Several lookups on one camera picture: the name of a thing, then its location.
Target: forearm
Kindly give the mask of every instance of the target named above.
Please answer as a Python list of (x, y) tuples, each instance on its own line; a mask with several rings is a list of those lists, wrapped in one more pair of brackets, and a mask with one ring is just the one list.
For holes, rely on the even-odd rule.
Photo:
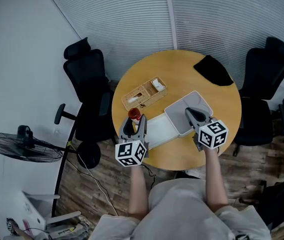
[(216, 149), (206, 149), (206, 204), (216, 212), (228, 205), (225, 186), (222, 180), (221, 166)]
[(128, 216), (142, 220), (148, 214), (148, 196), (141, 166), (131, 167), (131, 190)]

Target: cable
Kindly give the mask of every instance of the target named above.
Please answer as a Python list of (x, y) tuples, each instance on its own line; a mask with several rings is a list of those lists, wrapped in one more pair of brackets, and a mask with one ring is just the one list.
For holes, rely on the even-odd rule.
[(81, 158), (81, 156), (80, 156), (79, 154), (77, 154), (77, 155), (78, 155), (78, 157), (80, 158), (80, 160), (83, 162), (83, 164), (85, 165), (85, 167), (86, 167), (86, 169), (88, 170), (88, 172), (90, 173), (90, 175), (87, 174), (87, 173), (81, 172), (81, 171), (80, 171), (72, 162), (70, 162), (68, 159), (67, 159), (67, 161), (70, 162), (74, 167), (76, 167), (76, 169), (77, 169), (79, 172), (84, 173), (84, 174), (86, 174), (86, 175), (92, 177), (92, 178), (95, 180), (95, 182), (96, 182), (98, 188), (99, 188), (99, 189), (101, 190), (101, 192), (105, 195), (107, 202), (112, 206), (112, 208), (114, 209), (115, 214), (118, 216), (118, 213), (117, 213), (117, 211), (116, 211), (116, 209), (115, 209), (115, 207), (114, 207), (114, 205), (113, 205), (113, 203), (112, 203), (112, 201), (111, 201), (111, 199), (110, 199), (110, 196), (109, 196), (109, 194), (108, 194), (107, 189), (102, 186), (102, 184), (100, 183), (99, 180), (97, 180), (97, 179), (94, 178), (94, 176), (92, 175), (91, 171), (87, 168), (86, 164), (84, 163), (83, 159)]
[(150, 175), (150, 177), (153, 177), (153, 183), (152, 183), (152, 185), (151, 185), (151, 189), (153, 188), (153, 185), (154, 185), (154, 183), (155, 183), (155, 179), (156, 179), (156, 174), (154, 174), (152, 171), (151, 171), (151, 169), (149, 168), (149, 167), (147, 167), (146, 165), (143, 165), (142, 164), (142, 166), (144, 166), (147, 170), (148, 170), (148, 174)]
[(35, 228), (35, 227), (30, 227), (30, 228), (27, 228), (27, 229), (25, 229), (25, 230), (23, 230), (23, 231), (27, 231), (27, 230), (40, 230), (40, 231), (43, 231), (44, 233), (47, 233), (47, 234), (48, 234), (48, 232), (46, 232), (46, 231), (44, 231), (44, 230), (42, 230), (42, 229), (39, 229), (39, 228)]

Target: chair armrest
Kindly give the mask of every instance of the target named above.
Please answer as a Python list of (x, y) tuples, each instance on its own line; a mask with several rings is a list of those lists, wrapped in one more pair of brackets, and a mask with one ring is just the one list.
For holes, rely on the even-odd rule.
[(76, 120), (76, 116), (74, 116), (73, 114), (67, 113), (64, 111), (65, 108), (65, 104), (61, 104), (56, 112), (56, 116), (55, 116), (55, 120), (54, 120), (54, 124), (59, 125), (61, 118), (65, 117), (71, 120)]
[(109, 93), (109, 91), (103, 93), (100, 105), (100, 112), (99, 112), (100, 117), (103, 117), (107, 114), (110, 103), (111, 103), (111, 94)]

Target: tissue paper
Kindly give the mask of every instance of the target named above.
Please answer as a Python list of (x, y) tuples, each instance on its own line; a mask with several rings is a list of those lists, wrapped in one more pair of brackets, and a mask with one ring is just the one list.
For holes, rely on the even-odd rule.
[(162, 90), (164, 90), (164, 88), (165, 88), (164, 85), (162, 85), (162, 84), (158, 81), (157, 78), (154, 79), (152, 82), (153, 82), (155, 88), (156, 88), (159, 92), (162, 91)]
[(132, 103), (132, 102), (134, 102), (135, 100), (137, 100), (138, 99), (138, 97), (132, 97), (132, 98), (130, 98), (129, 100), (128, 100), (128, 103)]

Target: gray tray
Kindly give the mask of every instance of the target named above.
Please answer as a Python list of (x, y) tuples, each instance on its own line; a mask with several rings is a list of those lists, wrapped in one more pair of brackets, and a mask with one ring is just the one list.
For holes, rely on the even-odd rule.
[(199, 108), (213, 115), (213, 110), (197, 91), (191, 92), (168, 106), (164, 111), (177, 130), (180, 138), (193, 131), (185, 116), (185, 109), (187, 107)]

